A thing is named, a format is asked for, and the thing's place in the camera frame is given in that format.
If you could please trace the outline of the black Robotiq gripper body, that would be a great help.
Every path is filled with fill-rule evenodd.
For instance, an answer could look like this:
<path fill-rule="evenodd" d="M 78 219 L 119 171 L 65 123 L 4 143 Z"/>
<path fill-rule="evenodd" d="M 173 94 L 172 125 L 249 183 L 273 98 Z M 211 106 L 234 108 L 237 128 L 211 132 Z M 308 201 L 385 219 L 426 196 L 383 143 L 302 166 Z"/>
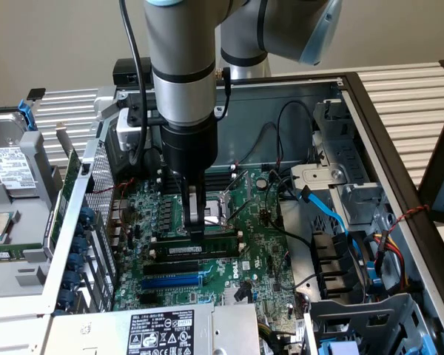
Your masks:
<path fill-rule="evenodd" d="M 207 118 L 195 126 L 160 127 L 164 160 L 185 178 L 202 175 L 218 156 L 218 123 Z"/>

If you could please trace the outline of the RAM slot white latches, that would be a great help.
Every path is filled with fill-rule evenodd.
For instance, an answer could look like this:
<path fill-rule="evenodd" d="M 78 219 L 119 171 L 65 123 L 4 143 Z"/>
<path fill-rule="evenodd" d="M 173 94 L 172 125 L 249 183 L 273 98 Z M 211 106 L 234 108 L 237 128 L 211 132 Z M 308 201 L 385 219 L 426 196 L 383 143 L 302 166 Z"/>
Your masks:
<path fill-rule="evenodd" d="M 246 248 L 243 242 L 218 241 L 212 243 L 167 243 L 167 244 L 151 244 L 149 247 L 149 256 L 155 259 L 157 254 L 177 254 L 186 252 L 215 252 L 215 251 L 234 251 L 240 253 Z"/>
<path fill-rule="evenodd" d="M 212 175 L 206 175 L 205 176 L 205 184 L 210 186 L 222 186 L 225 187 L 229 185 L 229 183 L 232 181 L 231 174 L 212 174 Z M 176 183 L 180 183 L 181 179 L 179 177 L 168 177 L 163 178 L 162 183 L 164 187 L 176 187 Z"/>
<path fill-rule="evenodd" d="M 234 171 L 230 169 L 207 169 L 204 174 L 205 175 L 228 175 L 231 176 Z M 156 170 L 157 176 L 166 176 L 166 175 L 174 175 L 179 176 L 180 173 L 176 172 L 175 170 L 170 169 L 168 166 L 163 166 L 160 168 L 157 168 Z"/>

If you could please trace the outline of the CPU socket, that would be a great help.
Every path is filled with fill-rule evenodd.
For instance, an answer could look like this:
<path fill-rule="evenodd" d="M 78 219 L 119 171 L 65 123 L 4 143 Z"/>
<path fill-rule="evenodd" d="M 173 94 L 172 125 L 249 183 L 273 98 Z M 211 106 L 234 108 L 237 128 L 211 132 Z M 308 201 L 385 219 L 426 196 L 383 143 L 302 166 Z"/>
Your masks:
<path fill-rule="evenodd" d="M 233 223 L 229 222 L 232 213 L 231 198 L 220 193 L 207 196 L 204 209 L 204 234 L 223 234 L 234 230 Z"/>

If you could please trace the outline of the thin metal locking lever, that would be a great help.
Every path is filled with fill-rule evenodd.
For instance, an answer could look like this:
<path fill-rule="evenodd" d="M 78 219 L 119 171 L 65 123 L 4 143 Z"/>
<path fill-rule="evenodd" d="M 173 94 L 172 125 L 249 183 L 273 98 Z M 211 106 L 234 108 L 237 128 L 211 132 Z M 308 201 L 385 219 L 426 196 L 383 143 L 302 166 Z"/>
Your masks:
<path fill-rule="evenodd" d="M 245 201 L 240 207 L 237 207 L 236 210 L 230 214 L 230 216 L 226 219 L 227 222 L 234 220 L 250 203 L 251 199 Z"/>

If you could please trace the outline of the blue expansion slot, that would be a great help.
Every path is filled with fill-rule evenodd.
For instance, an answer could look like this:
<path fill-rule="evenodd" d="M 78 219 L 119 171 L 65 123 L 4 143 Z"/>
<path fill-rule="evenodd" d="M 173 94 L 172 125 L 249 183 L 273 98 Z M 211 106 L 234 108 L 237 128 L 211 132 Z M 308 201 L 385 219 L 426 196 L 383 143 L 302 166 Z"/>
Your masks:
<path fill-rule="evenodd" d="M 157 289 L 157 288 L 179 288 L 199 286 L 202 281 L 202 276 L 199 274 L 181 274 L 175 276 L 165 276 L 143 279 L 141 281 L 141 288 Z"/>

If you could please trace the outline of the green Dell motherboard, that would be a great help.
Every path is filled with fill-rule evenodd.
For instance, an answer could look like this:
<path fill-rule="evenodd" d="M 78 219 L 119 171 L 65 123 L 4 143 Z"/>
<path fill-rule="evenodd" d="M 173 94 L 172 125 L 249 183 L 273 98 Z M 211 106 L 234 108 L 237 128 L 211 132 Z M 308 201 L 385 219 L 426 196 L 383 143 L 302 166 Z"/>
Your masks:
<path fill-rule="evenodd" d="M 159 177 L 131 185 L 119 199 L 128 200 L 124 218 L 127 241 L 114 250 L 118 266 L 118 282 L 112 307 L 116 311 L 177 305 L 212 303 L 223 305 L 225 288 L 239 288 L 242 296 L 252 296 L 256 316 L 267 328 L 283 336 L 295 332 L 295 323 L 301 318 L 302 304 L 292 290 L 294 277 L 288 250 L 288 237 L 282 232 L 283 218 L 276 201 L 277 186 L 269 182 L 269 174 L 251 169 L 252 202 L 230 222 L 246 243 L 239 257 L 211 260 L 193 260 L 199 263 L 202 276 L 199 286 L 157 288 L 143 290 L 141 281 L 148 278 L 175 276 L 143 275 L 143 266 L 157 263 L 149 256 L 151 237 L 187 235 L 183 224 L 181 195 L 164 195 Z M 256 181 L 267 181 L 265 190 L 259 190 Z M 245 181 L 231 188 L 232 212 L 246 199 Z M 139 295 L 155 292 L 158 304 L 140 304 Z"/>

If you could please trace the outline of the metal socket cover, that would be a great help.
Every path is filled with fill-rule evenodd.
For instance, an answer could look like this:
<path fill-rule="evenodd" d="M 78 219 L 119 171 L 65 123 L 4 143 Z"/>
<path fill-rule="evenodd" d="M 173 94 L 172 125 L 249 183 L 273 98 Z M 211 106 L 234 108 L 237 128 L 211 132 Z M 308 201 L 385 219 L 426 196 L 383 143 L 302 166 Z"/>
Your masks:
<path fill-rule="evenodd" d="M 221 195 L 223 197 L 227 197 L 231 191 L 232 187 L 235 187 L 241 180 L 245 181 L 245 189 L 246 189 L 246 199 L 242 203 L 241 206 L 237 207 L 231 214 L 226 218 L 226 222 L 233 220 L 236 216 L 242 212 L 249 202 L 252 201 L 252 180 L 248 175 L 247 170 L 243 170 L 240 174 L 238 174 L 233 181 L 222 191 Z"/>

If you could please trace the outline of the metal port stack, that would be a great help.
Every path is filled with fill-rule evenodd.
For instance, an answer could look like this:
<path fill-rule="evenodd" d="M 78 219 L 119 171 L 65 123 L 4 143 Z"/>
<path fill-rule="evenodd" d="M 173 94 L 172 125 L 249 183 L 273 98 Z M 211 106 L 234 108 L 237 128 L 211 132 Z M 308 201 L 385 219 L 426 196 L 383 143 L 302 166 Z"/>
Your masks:
<path fill-rule="evenodd" d="M 113 202 L 110 212 L 108 236 L 112 249 L 117 250 L 120 243 L 127 241 L 127 227 L 124 218 L 128 212 L 128 200 L 118 199 Z"/>

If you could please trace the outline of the open metal PC case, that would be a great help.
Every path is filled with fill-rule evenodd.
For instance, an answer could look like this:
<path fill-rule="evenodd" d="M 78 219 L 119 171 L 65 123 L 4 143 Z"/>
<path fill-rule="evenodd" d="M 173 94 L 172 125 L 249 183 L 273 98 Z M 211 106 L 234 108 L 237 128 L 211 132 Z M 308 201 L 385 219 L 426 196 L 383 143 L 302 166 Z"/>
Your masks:
<path fill-rule="evenodd" d="M 388 226 L 369 234 L 365 227 L 352 230 L 335 208 L 320 200 L 308 186 L 299 203 L 289 169 L 294 165 L 320 163 L 314 142 L 314 107 L 326 99 L 343 100 L 354 120 L 388 202 Z M 141 171 L 124 162 L 126 152 L 118 145 L 116 125 L 121 109 L 129 108 L 132 123 L 140 109 L 139 96 L 119 90 L 110 101 L 104 119 L 95 126 L 83 155 L 70 204 L 56 244 L 65 252 L 64 272 L 81 207 L 95 212 L 94 224 L 86 225 L 88 250 L 84 257 L 81 283 L 72 307 L 57 307 L 50 317 L 109 313 L 118 282 L 118 266 L 110 245 L 108 226 L 113 202 L 143 180 L 154 180 L 157 168 L 168 166 L 162 155 L 160 127 L 154 98 L 149 98 L 147 155 Z M 444 355 L 444 245 L 430 215 L 430 207 L 419 201 L 417 184 L 423 165 L 419 157 L 434 145 L 430 137 L 415 137 L 417 147 L 406 149 L 408 138 L 391 125 L 390 116 L 379 116 L 374 97 L 367 93 L 353 74 L 338 78 L 276 78 L 268 81 L 243 81 L 232 88 L 230 106 L 220 122 L 219 155 L 210 169 L 230 169 L 233 174 L 259 169 L 269 174 L 277 186 L 276 201 L 283 218 L 282 232 L 288 237 L 294 285 L 292 290 L 302 304 L 302 316 L 295 332 L 283 336 L 258 319 L 259 355 L 306 355 L 304 316 L 313 302 L 323 301 L 317 284 L 311 246 L 312 235 L 331 236 L 364 231 L 364 243 L 372 253 L 366 264 L 370 287 L 363 303 L 380 302 L 398 294 L 409 294 L 419 306 L 434 344 Z M 50 335 L 50 329 L 43 345 Z"/>

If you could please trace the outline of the black box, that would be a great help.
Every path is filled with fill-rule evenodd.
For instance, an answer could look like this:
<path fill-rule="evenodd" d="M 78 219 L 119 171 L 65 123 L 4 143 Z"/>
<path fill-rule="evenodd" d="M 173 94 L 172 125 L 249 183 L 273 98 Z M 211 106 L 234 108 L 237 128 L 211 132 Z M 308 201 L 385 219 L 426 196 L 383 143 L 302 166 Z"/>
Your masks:
<path fill-rule="evenodd" d="M 152 65 L 149 57 L 141 57 L 141 68 L 145 86 L 151 87 L 153 85 Z M 136 88 L 138 86 L 138 76 L 133 59 L 118 59 L 113 67 L 112 79 L 114 85 L 118 88 Z"/>

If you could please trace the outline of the grey parts rack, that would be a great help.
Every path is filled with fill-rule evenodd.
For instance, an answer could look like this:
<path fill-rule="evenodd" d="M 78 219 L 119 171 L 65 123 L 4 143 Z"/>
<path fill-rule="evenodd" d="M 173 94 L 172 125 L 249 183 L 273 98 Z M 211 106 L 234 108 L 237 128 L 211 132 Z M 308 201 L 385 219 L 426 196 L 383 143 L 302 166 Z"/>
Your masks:
<path fill-rule="evenodd" d="M 0 112 L 19 111 L 17 108 L 0 107 Z M 13 213 L 7 241 L 0 245 L 0 251 L 21 251 L 24 255 L 23 260 L 0 261 L 0 298 L 42 292 L 50 262 L 43 249 L 44 235 L 62 187 L 61 174 L 58 167 L 49 161 L 44 137 L 38 130 L 27 130 L 19 147 L 32 169 L 38 195 L 13 199 L 0 183 L 0 213 Z"/>

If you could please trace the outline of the silver hard disk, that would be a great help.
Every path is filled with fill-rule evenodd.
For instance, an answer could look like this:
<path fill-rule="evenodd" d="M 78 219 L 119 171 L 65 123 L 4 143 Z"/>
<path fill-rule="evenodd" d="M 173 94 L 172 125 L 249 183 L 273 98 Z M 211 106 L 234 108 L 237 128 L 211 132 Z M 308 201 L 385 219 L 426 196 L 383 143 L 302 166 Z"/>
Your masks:
<path fill-rule="evenodd" d="M 19 144 L 27 123 L 19 112 L 0 112 L 0 183 L 13 199 L 36 197 L 36 182 Z"/>

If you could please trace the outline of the grey metal disk bay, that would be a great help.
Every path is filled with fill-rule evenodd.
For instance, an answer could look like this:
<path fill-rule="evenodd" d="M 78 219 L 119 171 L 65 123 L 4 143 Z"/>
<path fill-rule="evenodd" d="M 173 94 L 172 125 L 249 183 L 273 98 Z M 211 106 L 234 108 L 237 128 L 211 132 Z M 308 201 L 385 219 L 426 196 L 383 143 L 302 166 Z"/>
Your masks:
<path fill-rule="evenodd" d="M 440 355 L 409 294 L 355 305 L 313 302 L 304 319 L 306 355 L 318 355 L 323 342 L 339 341 L 355 341 L 360 355 Z"/>

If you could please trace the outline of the grey metal bracket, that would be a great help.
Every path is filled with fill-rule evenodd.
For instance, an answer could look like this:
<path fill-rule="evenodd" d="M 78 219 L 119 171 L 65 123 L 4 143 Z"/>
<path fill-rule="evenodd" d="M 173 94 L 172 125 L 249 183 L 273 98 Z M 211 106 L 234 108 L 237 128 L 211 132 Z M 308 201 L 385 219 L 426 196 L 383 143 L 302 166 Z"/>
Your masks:
<path fill-rule="evenodd" d="M 339 164 L 323 166 L 320 163 L 305 163 L 294 165 L 289 169 L 292 185 L 299 203 L 305 203 L 301 192 L 305 186 L 326 205 L 332 202 L 331 191 L 337 186 L 348 183 L 347 175 Z"/>

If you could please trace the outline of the blue disk carrier rail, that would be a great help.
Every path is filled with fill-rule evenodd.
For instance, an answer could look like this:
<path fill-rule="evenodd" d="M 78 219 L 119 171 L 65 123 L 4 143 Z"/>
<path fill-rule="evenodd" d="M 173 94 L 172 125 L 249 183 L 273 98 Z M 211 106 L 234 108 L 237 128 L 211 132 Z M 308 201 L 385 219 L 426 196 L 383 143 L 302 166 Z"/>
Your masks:
<path fill-rule="evenodd" d="M 24 116 L 27 129 L 30 131 L 36 131 L 37 126 L 31 107 L 24 100 L 21 100 L 17 106 L 17 109 Z"/>

